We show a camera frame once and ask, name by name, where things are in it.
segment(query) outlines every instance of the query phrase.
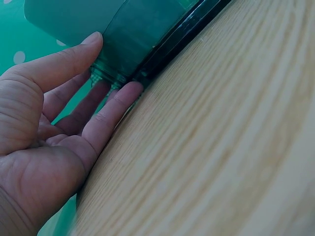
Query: black plastic frame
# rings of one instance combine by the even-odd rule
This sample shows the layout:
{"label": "black plastic frame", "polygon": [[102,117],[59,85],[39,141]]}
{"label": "black plastic frame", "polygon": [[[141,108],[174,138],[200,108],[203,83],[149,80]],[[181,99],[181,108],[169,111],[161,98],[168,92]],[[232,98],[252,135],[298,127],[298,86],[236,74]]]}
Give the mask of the black plastic frame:
{"label": "black plastic frame", "polygon": [[144,85],[151,83],[231,1],[200,0],[155,46],[129,81],[140,81]]}

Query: finger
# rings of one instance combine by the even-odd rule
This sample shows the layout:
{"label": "finger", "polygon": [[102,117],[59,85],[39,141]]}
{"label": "finger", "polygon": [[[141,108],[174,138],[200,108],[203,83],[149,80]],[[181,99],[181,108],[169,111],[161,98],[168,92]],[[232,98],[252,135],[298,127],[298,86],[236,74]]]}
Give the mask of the finger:
{"label": "finger", "polygon": [[96,60],[102,45],[102,35],[95,32],[78,46],[16,65],[6,73],[23,76],[35,82],[43,92],[48,92],[86,71]]}
{"label": "finger", "polygon": [[94,148],[99,156],[110,139],[114,128],[128,108],[143,90],[140,83],[130,82],[117,92],[114,98],[99,111],[84,127],[82,137]]}
{"label": "finger", "polygon": [[69,136],[80,133],[109,90],[108,83],[98,82],[70,115],[57,122],[56,127]]}
{"label": "finger", "polygon": [[115,95],[117,94],[118,90],[113,90],[110,95],[108,96],[107,100],[106,100],[106,103],[108,103],[110,100],[112,100]]}
{"label": "finger", "polygon": [[60,112],[66,107],[69,100],[85,84],[90,77],[87,70],[83,74],[77,75],[63,85],[45,93],[43,114],[52,122]]}

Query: green tablecloth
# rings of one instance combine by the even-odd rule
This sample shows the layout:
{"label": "green tablecloth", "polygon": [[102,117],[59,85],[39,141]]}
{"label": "green tablecloth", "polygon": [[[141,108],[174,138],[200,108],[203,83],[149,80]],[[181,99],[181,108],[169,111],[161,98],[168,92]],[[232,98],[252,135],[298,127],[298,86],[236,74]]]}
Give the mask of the green tablecloth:
{"label": "green tablecloth", "polygon": [[[24,17],[24,0],[0,0],[0,74],[9,67],[33,60],[65,48],[30,24]],[[74,96],[57,119],[69,114],[87,94],[91,83],[87,82]],[[63,236],[75,215],[75,197],[42,228],[39,235]]]}

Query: wood grain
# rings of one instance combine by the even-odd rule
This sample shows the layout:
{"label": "wood grain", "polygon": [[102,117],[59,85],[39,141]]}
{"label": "wood grain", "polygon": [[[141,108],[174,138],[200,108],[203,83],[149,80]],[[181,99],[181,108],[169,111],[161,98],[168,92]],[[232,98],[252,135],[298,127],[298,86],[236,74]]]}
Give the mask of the wood grain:
{"label": "wood grain", "polygon": [[315,1],[209,24],[119,127],[73,234],[315,235]]}

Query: knuckle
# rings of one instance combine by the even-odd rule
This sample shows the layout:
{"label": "knuckle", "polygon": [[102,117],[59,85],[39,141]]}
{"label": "knuckle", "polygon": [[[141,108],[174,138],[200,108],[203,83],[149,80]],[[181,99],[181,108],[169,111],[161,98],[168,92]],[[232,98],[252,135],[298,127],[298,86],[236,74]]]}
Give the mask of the knuckle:
{"label": "knuckle", "polygon": [[60,52],[57,52],[57,55],[61,57],[61,60],[64,61],[64,64],[67,66],[70,66],[70,69],[73,74],[76,74],[78,71],[77,67],[77,53],[73,48],[67,48],[65,50],[62,50]]}
{"label": "knuckle", "polygon": [[103,114],[97,114],[95,116],[95,120],[97,122],[100,122],[101,126],[105,126],[110,130],[113,130],[115,128],[115,124],[111,121],[110,118],[108,118],[108,116],[105,116]]}
{"label": "knuckle", "polygon": [[122,109],[126,110],[128,109],[128,104],[126,104],[124,101],[122,101],[118,96],[114,96],[114,101],[117,103],[118,106],[120,106]]}

